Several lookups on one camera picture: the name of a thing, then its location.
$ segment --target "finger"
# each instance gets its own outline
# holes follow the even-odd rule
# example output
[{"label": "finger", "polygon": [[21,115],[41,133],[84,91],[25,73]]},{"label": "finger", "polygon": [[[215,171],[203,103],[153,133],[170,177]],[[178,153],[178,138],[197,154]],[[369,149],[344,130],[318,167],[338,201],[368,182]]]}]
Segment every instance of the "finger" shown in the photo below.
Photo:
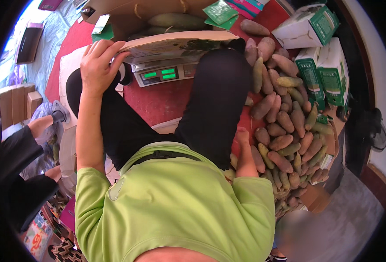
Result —
[{"label": "finger", "polygon": [[89,55],[89,54],[91,54],[92,53],[92,50],[94,50],[94,48],[95,48],[95,46],[98,44],[98,41],[95,41],[92,45],[91,45],[91,48],[90,48],[90,50],[88,51],[88,54],[87,55]]},{"label": "finger", "polygon": [[118,54],[115,59],[113,60],[111,66],[110,66],[110,74],[116,75],[117,71],[119,70],[120,65],[123,63],[123,60],[130,55],[131,53],[129,51],[123,52]]},{"label": "finger", "polygon": [[125,45],[125,41],[119,41],[107,48],[106,51],[100,56],[101,60],[109,62],[112,60],[113,56]]},{"label": "finger", "polygon": [[112,40],[101,39],[100,41],[98,41],[98,44],[92,50],[91,56],[100,57],[104,53],[104,51],[106,51],[107,48],[109,48],[113,44],[114,42]]},{"label": "finger", "polygon": [[82,55],[83,57],[86,56],[86,55],[88,54],[88,52],[89,52],[90,49],[91,49],[91,46],[92,46],[92,44],[87,46],[87,48],[85,49],[84,54]]}]

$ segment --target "white wall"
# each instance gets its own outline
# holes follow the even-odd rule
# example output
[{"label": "white wall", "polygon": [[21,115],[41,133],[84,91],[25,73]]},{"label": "white wall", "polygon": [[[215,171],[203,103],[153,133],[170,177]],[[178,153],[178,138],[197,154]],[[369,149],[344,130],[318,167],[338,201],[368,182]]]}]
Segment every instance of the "white wall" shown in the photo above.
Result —
[{"label": "white wall", "polygon": [[[362,6],[356,0],[343,2],[353,16],[368,52],[374,80],[375,106],[381,110],[386,128],[386,49]],[[369,160],[386,176],[386,148],[381,153],[371,151]]]}]

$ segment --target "digital scale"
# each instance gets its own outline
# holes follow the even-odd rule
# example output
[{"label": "digital scale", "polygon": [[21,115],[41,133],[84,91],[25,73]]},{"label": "digital scale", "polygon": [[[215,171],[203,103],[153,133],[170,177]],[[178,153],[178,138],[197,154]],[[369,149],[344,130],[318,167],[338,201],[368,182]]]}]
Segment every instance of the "digital scale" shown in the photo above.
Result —
[{"label": "digital scale", "polygon": [[140,87],[193,78],[200,57],[183,57],[132,65]]}]

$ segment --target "colorful poster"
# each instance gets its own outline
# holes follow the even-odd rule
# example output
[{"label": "colorful poster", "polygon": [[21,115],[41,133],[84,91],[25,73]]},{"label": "colorful poster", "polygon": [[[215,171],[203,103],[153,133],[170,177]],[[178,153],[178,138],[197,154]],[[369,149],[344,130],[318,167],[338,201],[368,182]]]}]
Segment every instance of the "colorful poster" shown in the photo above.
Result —
[{"label": "colorful poster", "polygon": [[42,260],[52,234],[52,228],[37,214],[24,237],[24,245],[38,261]]}]

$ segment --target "gray slipper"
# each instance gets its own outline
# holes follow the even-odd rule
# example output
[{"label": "gray slipper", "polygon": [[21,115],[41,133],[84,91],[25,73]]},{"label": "gray slipper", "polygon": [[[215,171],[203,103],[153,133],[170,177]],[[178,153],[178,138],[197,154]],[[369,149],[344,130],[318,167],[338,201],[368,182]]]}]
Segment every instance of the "gray slipper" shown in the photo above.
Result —
[{"label": "gray slipper", "polygon": [[62,121],[64,123],[69,123],[70,120],[71,120],[71,115],[69,114],[69,111],[68,109],[66,109],[60,102],[59,100],[55,100],[53,103],[52,103],[52,113],[56,112],[56,111],[61,111],[64,116],[65,116],[65,120]]}]

